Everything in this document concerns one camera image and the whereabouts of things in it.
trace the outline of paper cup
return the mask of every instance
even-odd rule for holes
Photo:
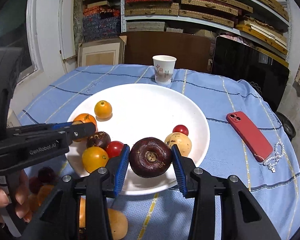
[[[152,57],[154,64],[154,78],[159,85],[171,83],[176,58],[166,55],[156,55]]]

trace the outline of red phone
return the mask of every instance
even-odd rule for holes
[[[261,163],[268,158],[273,150],[271,144],[244,112],[239,111],[227,114],[226,119],[258,162]]]

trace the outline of blue tablecloth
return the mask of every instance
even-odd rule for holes
[[[153,66],[116,65],[79,67],[43,90],[18,116],[22,125],[66,122],[88,96],[128,83],[154,82]],[[236,174],[265,210],[282,239],[289,239],[300,226],[300,169],[292,145],[268,104],[246,81],[178,69],[169,88],[194,101],[208,119],[211,139],[201,163],[214,176]],[[282,141],[286,154],[276,172],[258,163],[226,120],[226,114],[243,111],[272,146]],[[26,169],[28,176],[42,166],[51,166],[61,176],[74,174],[65,156]],[[187,239],[193,199],[184,199],[176,189],[144,196],[119,196],[108,205],[128,218],[124,239]],[[216,197],[215,239],[221,238],[220,199]]]

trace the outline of black wheel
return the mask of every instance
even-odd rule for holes
[[[296,136],[296,129],[284,114],[280,112],[275,112],[275,114],[277,115],[278,119],[282,123],[283,129],[288,135],[289,140],[291,141]]]

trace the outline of yellow potato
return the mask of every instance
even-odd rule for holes
[[[182,156],[187,157],[192,148],[192,142],[188,136],[181,132],[173,132],[167,136],[164,143],[171,147],[176,144]]]
[[[128,231],[128,220],[126,216],[117,210],[108,208],[110,228],[113,240],[120,240],[124,238]],[[80,214],[79,214],[79,227],[86,227],[86,199],[80,200]]]
[[[111,208],[108,208],[108,214],[113,240],[124,238],[128,232],[128,220],[126,216],[122,212]]]
[[[86,199],[80,198],[79,228],[86,227]]]

